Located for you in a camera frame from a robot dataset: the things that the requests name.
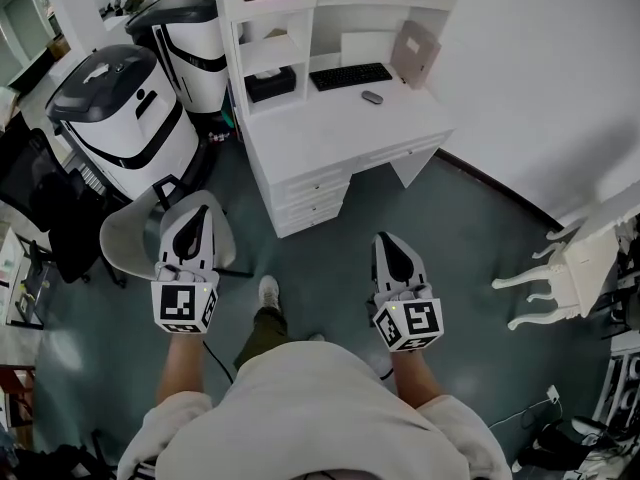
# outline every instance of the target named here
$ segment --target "green pants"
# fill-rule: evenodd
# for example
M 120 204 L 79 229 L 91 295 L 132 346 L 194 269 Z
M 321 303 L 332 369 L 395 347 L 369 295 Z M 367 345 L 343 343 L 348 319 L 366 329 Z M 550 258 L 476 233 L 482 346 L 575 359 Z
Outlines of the green pants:
M 233 364 L 239 370 L 249 359 L 290 341 L 282 313 L 274 308 L 262 308 L 253 319 L 251 336 Z

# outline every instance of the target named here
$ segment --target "keyboard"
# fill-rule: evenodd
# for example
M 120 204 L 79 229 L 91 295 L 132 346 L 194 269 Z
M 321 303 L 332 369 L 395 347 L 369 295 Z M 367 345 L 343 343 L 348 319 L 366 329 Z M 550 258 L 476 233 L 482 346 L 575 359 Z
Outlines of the keyboard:
M 344 68 L 325 69 L 315 71 L 309 76 L 319 91 L 329 91 L 350 87 L 352 85 L 370 84 L 391 80 L 393 77 L 387 69 L 376 62 L 374 64 L 361 64 L 359 66 L 347 66 Z

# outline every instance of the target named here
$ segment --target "baseboard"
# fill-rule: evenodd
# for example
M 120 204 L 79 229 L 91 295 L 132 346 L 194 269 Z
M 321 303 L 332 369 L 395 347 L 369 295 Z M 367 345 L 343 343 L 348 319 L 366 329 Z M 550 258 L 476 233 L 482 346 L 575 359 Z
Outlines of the baseboard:
M 503 196 L 507 197 L 508 199 L 511 199 L 514 203 L 521 206 L 524 210 L 532 214 L 538 220 L 544 222 L 546 226 L 553 229 L 554 231 L 560 231 L 562 229 L 563 226 L 561 226 L 556 219 L 551 217 L 551 215 L 542 211 L 531 201 L 528 201 L 517 192 L 514 192 L 513 190 L 511 190 L 506 185 L 503 185 L 499 181 L 493 179 L 488 174 L 485 174 L 484 172 L 476 169 L 473 165 L 468 164 L 464 160 L 461 160 L 460 158 L 458 158 L 455 155 L 452 155 L 451 153 L 447 153 L 443 149 L 438 149 L 438 151 L 436 151 L 435 156 L 440 160 L 444 160 L 445 162 L 460 169 L 462 172 L 468 174 L 472 178 L 475 178 L 478 181 L 481 181 L 482 183 L 491 187 L 497 192 L 500 192 Z

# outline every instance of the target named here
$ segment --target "white sneaker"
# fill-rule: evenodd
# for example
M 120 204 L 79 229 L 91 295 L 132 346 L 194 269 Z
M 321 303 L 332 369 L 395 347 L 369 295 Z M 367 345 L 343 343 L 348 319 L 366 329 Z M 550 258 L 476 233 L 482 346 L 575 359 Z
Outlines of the white sneaker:
M 260 287 L 258 288 L 258 300 L 260 301 L 261 308 L 274 308 L 282 312 L 280 309 L 280 287 L 278 281 L 272 276 L 264 276 L 260 280 Z

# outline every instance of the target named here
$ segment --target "white cube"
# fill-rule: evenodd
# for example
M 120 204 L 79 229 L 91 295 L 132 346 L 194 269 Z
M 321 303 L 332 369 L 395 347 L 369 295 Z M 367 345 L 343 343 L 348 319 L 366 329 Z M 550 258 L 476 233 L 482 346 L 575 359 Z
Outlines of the white cube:
M 425 348 L 444 334 L 440 299 L 386 302 L 373 322 L 391 352 Z
M 153 318 L 166 332 L 205 333 L 218 301 L 213 283 L 151 283 Z

